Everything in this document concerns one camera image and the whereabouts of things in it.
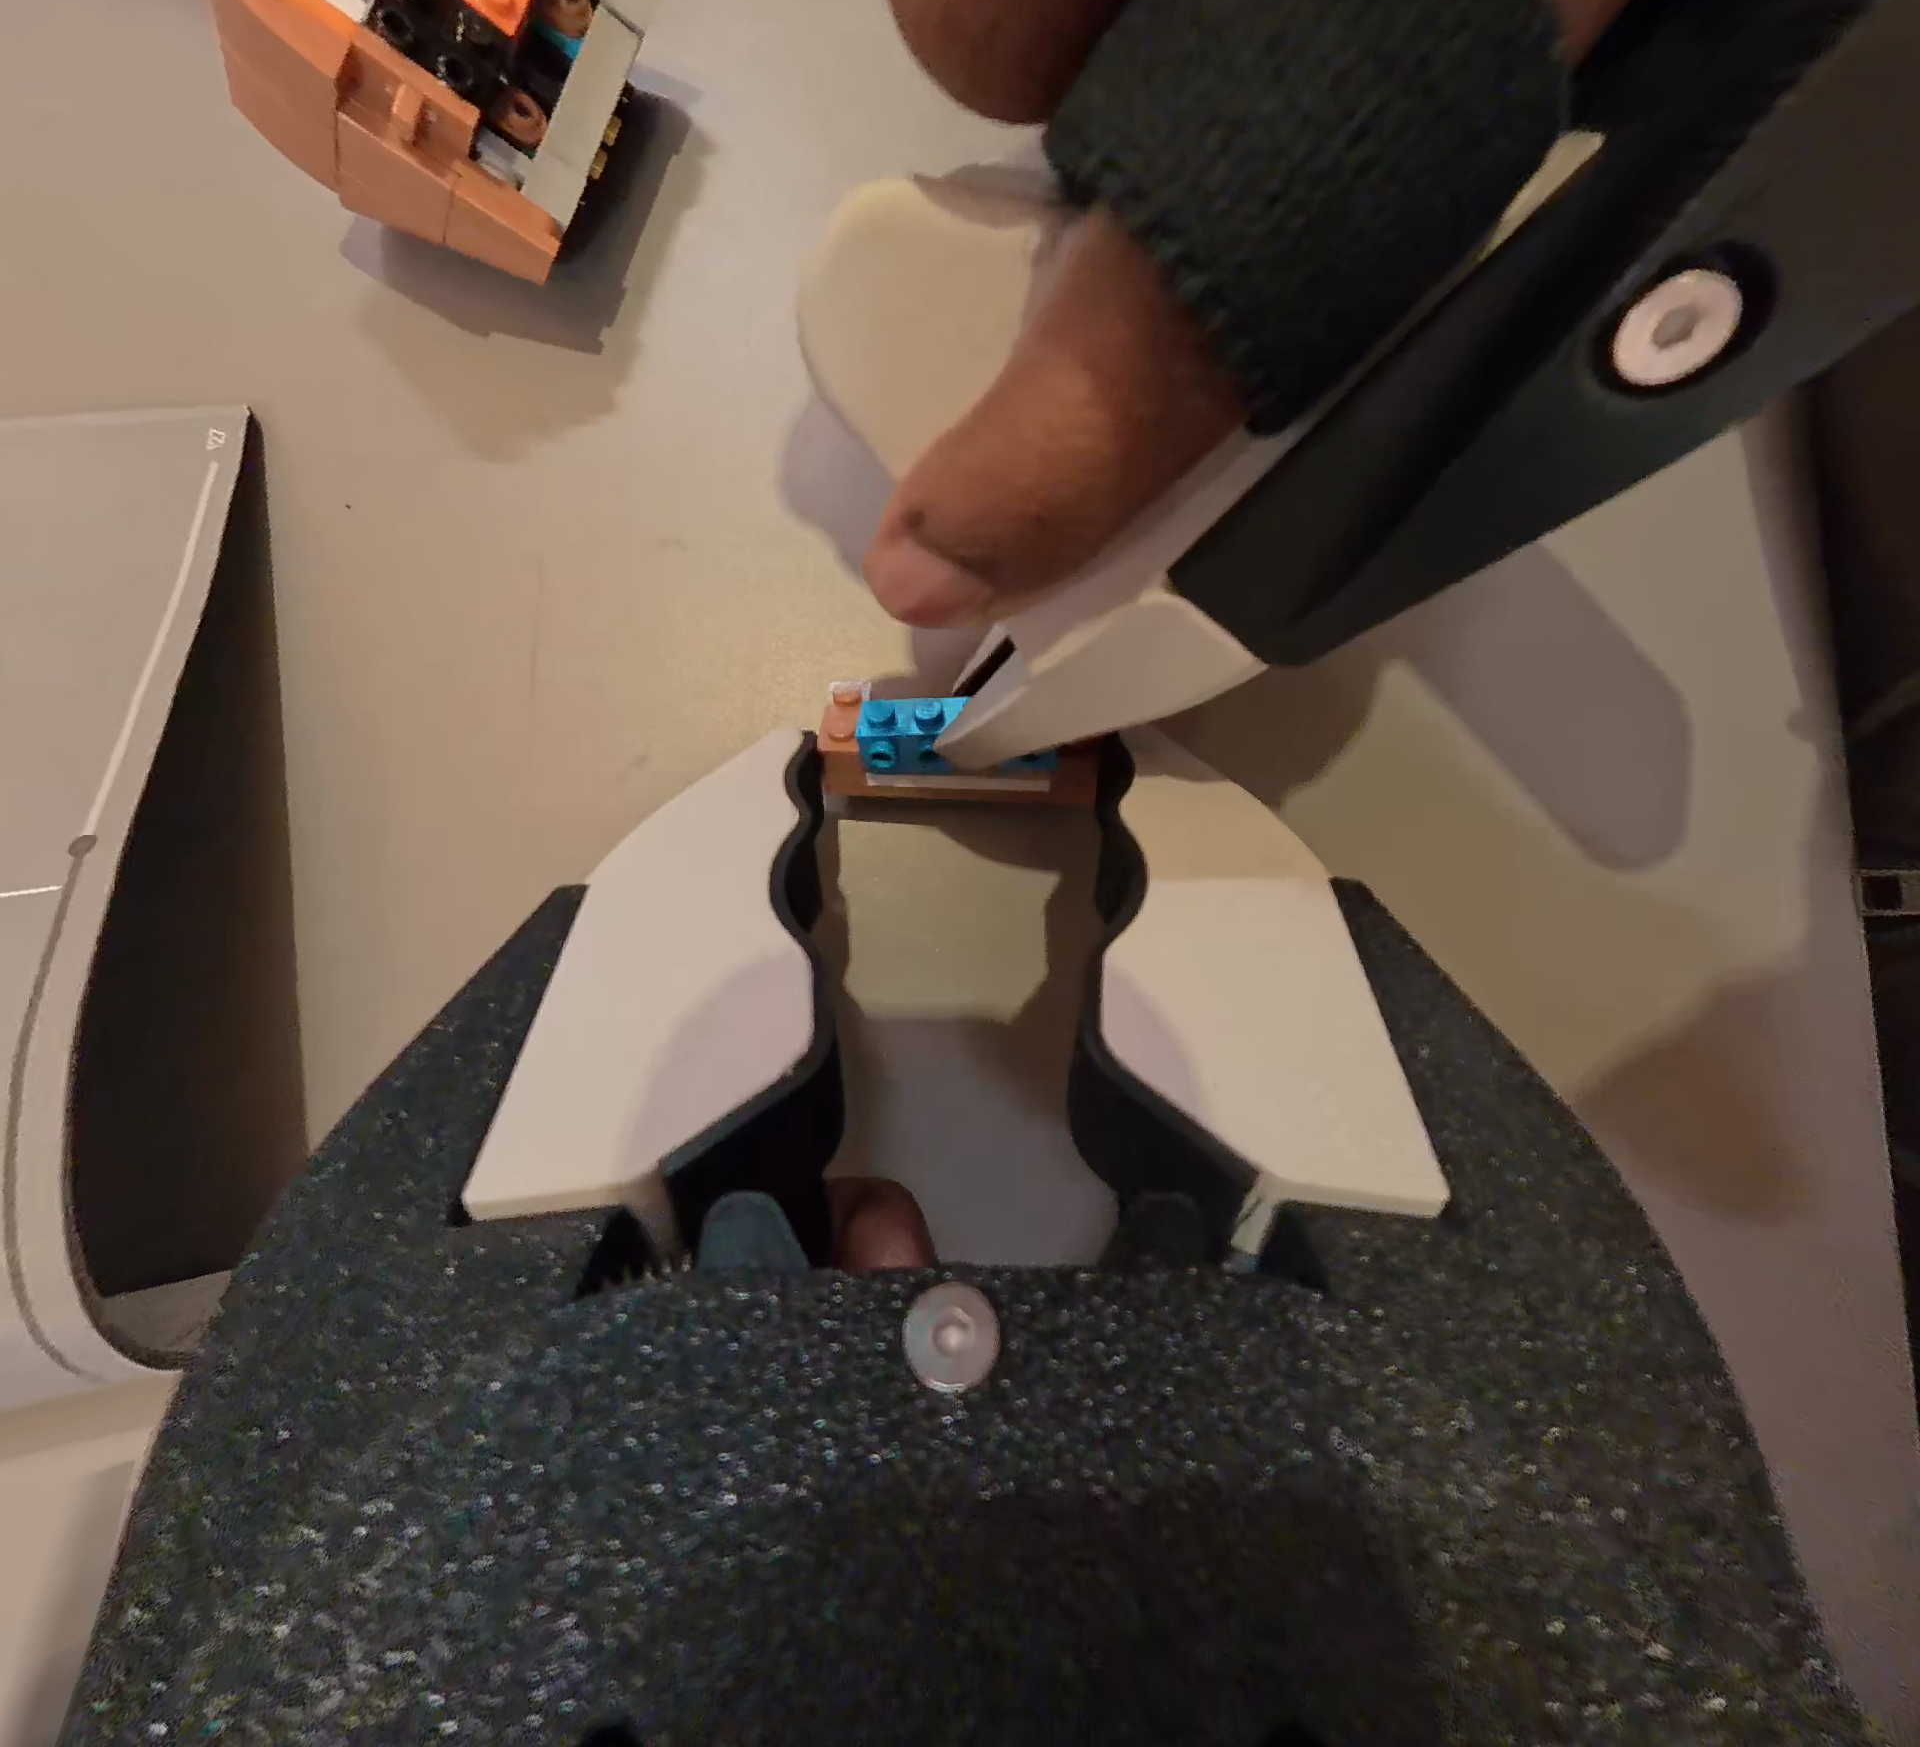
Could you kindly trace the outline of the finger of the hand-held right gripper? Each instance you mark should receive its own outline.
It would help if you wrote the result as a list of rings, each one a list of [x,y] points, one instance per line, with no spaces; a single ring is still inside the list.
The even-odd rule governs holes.
[[[1190,546],[1276,461],[1275,437],[1221,442],[1072,581],[1010,612],[1010,655],[939,739],[961,769],[1124,731],[1207,703],[1265,671],[1169,582]]]

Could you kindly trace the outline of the grey instruction booklet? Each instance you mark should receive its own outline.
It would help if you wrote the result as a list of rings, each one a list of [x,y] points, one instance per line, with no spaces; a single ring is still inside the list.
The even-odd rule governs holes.
[[[3,1405],[175,1371],[309,1153],[261,432],[3,433]]]

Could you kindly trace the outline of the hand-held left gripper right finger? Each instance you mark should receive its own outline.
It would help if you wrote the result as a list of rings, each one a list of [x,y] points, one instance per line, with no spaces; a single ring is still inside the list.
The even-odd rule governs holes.
[[[1225,1213],[1246,1199],[1438,1213],[1435,1158],[1332,876],[1281,816],[1169,735],[1102,753],[1083,1050],[1119,1103],[1083,1153],[1119,1191],[1172,1182],[1120,1155],[1120,1110],[1194,1140]]]

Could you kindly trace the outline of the long orange studded plate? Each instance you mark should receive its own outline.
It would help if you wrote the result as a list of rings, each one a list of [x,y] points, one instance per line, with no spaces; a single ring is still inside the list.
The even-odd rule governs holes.
[[[888,698],[888,696],[879,696],[874,691],[874,681],[869,681],[869,698]],[[898,802],[1033,802],[1033,804],[1061,802],[1061,804],[1083,807],[1083,804],[1093,804],[1093,799],[1096,799],[1096,785],[1097,785],[1097,769],[1100,769],[1102,748],[1106,748],[1102,742],[1074,742],[1074,744],[1068,744],[1068,748],[1058,748],[1058,753],[1061,753],[1058,785],[1052,789],[1038,792],[1038,795],[1033,795],[1033,792],[987,792],[987,789],[965,789],[965,792],[956,792],[956,795],[948,795],[948,792],[921,795],[921,792],[898,792],[898,789],[895,792],[880,792],[880,795],[871,795],[871,792],[862,792],[862,789],[832,792],[832,789],[828,789],[826,775],[823,775],[823,788],[826,788],[826,795],[831,795],[831,797],[837,797],[837,799],[865,799],[865,802],[879,802],[879,799],[898,799]]]

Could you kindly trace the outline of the grey desk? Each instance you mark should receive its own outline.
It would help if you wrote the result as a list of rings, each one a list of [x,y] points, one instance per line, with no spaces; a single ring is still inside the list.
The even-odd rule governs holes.
[[[923,665],[797,267],[1020,159],[883,0],[668,0],[656,196],[528,291],[359,227],[205,0],[5,0],[5,414],[247,400],[283,760],[251,997],[321,1135],[553,886],[817,684]],[[1916,1423],[1791,414],[1173,736],[1363,879],[1582,1112],[1715,1328],[1850,1683],[1916,1741]]]

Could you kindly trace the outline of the long blue brick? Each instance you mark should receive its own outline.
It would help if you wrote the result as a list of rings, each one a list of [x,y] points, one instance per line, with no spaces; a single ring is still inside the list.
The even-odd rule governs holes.
[[[855,788],[880,792],[1047,792],[1058,785],[1061,753],[1015,754],[987,769],[961,769],[939,739],[970,707],[967,696],[865,698],[852,724]]]

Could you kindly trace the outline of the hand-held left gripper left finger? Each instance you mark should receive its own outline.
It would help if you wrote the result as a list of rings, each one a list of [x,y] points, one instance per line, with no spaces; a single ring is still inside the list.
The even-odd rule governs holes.
[[[779,726],[656,807],[590,870],[465,1183],[474,1221],[623,1206],[690,1226],[668,1169],[786,1079],[815,1040],[815,977],[778,915],[803,830]]]

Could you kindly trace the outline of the brown toy brick model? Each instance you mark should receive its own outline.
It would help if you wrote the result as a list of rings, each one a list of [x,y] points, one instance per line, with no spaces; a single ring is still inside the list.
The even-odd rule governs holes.
[[[545,286],[635,140],[662,0],[209,0],[237,114],[362,220]]]

